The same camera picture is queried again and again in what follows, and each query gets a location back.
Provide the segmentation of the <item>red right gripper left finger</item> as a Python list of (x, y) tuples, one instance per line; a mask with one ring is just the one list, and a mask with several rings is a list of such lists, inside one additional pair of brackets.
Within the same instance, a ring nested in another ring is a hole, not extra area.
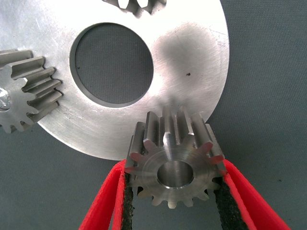
[(131, 230), (133, 191), (128, 187), (126, 160), (116, 163), (85, 215), (80, 230)]

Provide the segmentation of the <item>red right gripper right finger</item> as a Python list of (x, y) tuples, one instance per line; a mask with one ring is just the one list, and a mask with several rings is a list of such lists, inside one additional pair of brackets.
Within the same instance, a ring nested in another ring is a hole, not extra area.
[(223, 163), (227, 173), (214, 192), (222, 229), (289, 230), (240, 170), (228, 160)]

